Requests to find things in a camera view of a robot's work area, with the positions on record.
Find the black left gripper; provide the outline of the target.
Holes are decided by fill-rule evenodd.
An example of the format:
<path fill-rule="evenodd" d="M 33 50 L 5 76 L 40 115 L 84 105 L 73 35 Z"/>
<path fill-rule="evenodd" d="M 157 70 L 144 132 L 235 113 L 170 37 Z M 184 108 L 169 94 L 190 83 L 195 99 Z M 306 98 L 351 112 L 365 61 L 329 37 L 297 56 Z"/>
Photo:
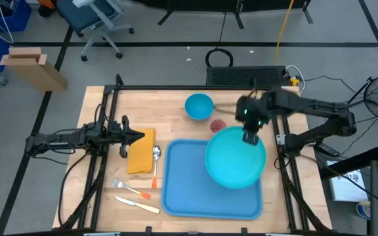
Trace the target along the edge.
<path fill-rule="evenodd" d="M 127 158 L 127 144 L 128 144 L 128 137 L 127 131 L 129 128 L 129 120 L 126 115 L 123 115 L 121 118 L 121 123 L 117 121 L 112 121 L 110 123 L 110 143 L 111 144 L 121 144 L 119 148 L 119 155 L 122 158 Z M 137 140 L 145 137 L 143 132 L 139 132 L 136 130 L 129 129 L 129 143 L 133 144 Z"/>

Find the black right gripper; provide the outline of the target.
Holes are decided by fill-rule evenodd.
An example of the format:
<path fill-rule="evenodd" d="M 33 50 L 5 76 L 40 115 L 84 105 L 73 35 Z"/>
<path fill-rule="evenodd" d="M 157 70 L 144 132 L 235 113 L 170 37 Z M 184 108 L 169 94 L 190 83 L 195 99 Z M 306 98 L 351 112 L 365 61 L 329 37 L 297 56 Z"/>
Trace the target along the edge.
<path fill-rule="evenodd" d="M 242 140 L 250 145 L 257 145 L 257 133 L 269 123 L 271 114 L 268 110 L 270 93 L 264 93 L 259 99 L 241 96 L 236 102 L 236 121 L 243 124 Z"/>

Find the yellow cloth napkin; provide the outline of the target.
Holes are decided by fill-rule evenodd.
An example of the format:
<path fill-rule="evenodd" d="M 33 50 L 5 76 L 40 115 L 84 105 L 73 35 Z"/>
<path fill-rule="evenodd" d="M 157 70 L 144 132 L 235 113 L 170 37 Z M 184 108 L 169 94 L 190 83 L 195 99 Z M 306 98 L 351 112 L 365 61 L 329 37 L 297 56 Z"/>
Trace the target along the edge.
<path fill-rule="evenodd" d="M 151 173 L 154 164 L 152 150 L 156 142 L 154 128 L 138 128 L 144 137 L 130 145 L 127 158 L 127 174 Z"/>

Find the teal plastic plate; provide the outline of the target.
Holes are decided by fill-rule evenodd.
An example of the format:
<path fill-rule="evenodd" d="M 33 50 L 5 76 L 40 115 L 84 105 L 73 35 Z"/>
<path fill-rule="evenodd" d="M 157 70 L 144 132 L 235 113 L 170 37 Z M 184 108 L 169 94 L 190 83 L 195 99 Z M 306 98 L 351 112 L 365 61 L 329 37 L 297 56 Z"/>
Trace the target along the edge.
<path fill-rule="evenodd" d="M 207 144 L 205 166 L 209 175 L 229 189 L 253 185 L 266 166 L 266 148 L 261 139 L 257 144 L 243 141 L 242 127 L 226 127 Z"/>

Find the orange-handled metal spoon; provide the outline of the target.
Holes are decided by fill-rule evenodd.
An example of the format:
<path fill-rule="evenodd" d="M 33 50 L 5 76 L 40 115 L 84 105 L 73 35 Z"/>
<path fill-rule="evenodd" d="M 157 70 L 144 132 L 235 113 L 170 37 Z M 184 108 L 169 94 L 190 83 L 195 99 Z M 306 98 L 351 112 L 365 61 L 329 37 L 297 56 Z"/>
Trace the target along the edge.
<path fill-rule="evenodd" d="M 161 149 L 159 146 L 153 147 L 153 158 L 154 158 L 154 169 L 153 169 L 153 176 L 152 176 L 152 188 L 157 188 L 157 167 L 158 167 L 158 160 L 161 157 Z"/>

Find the pink plastic cup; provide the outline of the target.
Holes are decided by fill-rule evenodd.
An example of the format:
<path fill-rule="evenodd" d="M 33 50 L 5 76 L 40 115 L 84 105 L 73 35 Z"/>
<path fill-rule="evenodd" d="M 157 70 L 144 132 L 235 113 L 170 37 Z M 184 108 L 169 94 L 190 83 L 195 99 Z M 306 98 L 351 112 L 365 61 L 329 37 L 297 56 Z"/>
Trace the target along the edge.
<path fill-rule="evenodd" d="M 212 133 L 216 133 L 224 129 L 225 127 L 226 127 L 226 123 L 222 119 L 215 119 L 209 125 L 209 128 L 211 129 Z"/>

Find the blue plastic bowl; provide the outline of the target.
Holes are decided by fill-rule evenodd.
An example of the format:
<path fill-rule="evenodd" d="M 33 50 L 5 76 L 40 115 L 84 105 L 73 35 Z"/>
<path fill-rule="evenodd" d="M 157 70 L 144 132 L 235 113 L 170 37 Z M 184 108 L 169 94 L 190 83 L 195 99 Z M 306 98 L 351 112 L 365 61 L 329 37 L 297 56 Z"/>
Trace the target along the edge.
<path fill-rule="evenodd" d="M 186 99 L 184 109 L 191 119 L 202 121 L 211 116 L 214 110 L 214 103 L 208 95 L 195 93 Z"/>

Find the blue plastic tray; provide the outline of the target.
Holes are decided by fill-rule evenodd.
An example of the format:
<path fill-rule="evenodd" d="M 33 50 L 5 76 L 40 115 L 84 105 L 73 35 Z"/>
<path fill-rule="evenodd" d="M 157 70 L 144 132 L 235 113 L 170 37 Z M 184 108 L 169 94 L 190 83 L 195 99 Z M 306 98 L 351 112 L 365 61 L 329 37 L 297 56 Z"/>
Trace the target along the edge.
<path fill-rule="evenodd" d="M 228 189 L 205 166 L 207 140 L 176 139 L 165 154 L 161 205 L 173 216 L 254 220 L 263 210 L 261 181 Z"/>

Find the black perforated computer case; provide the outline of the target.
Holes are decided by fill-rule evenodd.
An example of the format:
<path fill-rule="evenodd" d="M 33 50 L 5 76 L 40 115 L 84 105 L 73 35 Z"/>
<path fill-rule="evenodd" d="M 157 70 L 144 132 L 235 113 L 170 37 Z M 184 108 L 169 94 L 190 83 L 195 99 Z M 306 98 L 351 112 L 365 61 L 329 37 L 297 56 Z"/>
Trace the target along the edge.
<path fill-rule="evenodd" d="M 206 85 L 271 87 L 274 85 L 288 86 L 289 73 L 284 66 L 232 66 L 208 67 Z"/>

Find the white paper box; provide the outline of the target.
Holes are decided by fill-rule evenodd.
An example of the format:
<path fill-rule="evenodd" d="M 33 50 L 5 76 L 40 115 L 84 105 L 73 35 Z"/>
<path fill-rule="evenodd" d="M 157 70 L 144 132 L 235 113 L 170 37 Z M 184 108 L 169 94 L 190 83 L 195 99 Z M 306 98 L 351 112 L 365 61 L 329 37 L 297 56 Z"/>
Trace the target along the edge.
<path fill-rule="evenodd" d="M 351 179 L 355 184 L 365 188 L 363 176 L 366 176 L 366 174 L 362 174 L 360 170 L 348 172 L 345 176 Z M 330 178 L 329 186 L 333 201 L 358 203 L 368 200 L 368 195 L 365 191 L 361 190 L 342 176 Z"/>

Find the tall open cardboard box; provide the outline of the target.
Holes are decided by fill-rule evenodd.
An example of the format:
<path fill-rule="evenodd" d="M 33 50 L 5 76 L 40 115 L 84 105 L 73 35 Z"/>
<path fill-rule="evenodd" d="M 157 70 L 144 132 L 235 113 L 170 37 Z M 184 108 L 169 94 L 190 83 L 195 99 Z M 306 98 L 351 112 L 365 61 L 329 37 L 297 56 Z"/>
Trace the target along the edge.
<path fill-rule="evenodd" d="M 11 47 L 2 56 L 1 66 L 11 69 L 40 92 L 63 92 L 68 82 L 47 60 L 39 47 Z"/>

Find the grey office chair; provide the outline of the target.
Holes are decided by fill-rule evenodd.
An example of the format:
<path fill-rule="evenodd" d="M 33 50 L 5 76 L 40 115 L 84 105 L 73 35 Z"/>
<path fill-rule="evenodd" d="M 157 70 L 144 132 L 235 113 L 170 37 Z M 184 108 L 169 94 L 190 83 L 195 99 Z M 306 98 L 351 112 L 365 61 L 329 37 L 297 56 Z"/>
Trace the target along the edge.
<path fill-rule="evenodd" d="M 83 62 L 88 60 L 87 51 L 98 37 L 105 40 L 115 50 L 116 58 L 123 57 L 109 33 L 127 30 L 130 34 L 134 34 L 134 28 L 130 24 L 114 23 L 116 18 L 124 15 L 117 0 L 54 0 L 54 2 L 61 17 L 79 37 L 82 37 L 86 30 L 93 32 L 81 51 L 80 57 Z"/>

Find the orange-handled metal fork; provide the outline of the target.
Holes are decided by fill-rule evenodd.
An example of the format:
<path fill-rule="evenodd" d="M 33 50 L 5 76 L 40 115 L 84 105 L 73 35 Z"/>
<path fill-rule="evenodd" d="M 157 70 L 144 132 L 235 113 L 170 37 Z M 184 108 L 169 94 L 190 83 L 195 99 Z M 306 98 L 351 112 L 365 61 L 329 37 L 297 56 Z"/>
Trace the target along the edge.
<path fill-rule="evenodd" d="M 141 197 L 147 199 L 147 200 L 150 200 L 151 199 L 151 195 L 148 194 L 148 193 L 144 193 L 144 192 L 141 192 L 141 191 L 138 191 L 138 190 L 135 190 L 129 186 L 126 186 L 122 181 L 120 180 L 116 180 L 116 179 L 113 179 L 112 180 L 112 185 L 115 186 L 115 187 L 118 187 L 118 188 L 124 188 L 124 189 L 127 189 L 129 191 L 132 191 L 133 193 L 136 193 L 137 195 L 140 195 Z"/>

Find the cream-handled metal knife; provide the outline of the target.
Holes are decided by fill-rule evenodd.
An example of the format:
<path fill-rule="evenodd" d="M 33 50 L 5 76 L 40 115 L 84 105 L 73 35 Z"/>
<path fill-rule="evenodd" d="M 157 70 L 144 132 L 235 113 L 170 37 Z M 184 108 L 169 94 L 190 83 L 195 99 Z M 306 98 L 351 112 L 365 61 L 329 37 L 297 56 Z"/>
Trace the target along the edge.
<path fill-rule="evenodd" d="M 142 209 L 147 210 L 149 212 L 152 212 L 154 214 L 159 214 L 159 212 L 160 212 L 160 209 L 158 209 L 158 208 L 148 206 L 148 205 L 144 205 L 144 204 L 141 204 L 141 203 L 136 203 L 134 201 L 130 201 L 128 199 L 124 199 L 124 198 L 121 198 L 121 197 L 118 197 L 118 196 L 115 196 L 115 199 L 119 202 L 125 203 L 127 205 L 131 205 L 133 207 L 142 208 Z"/>

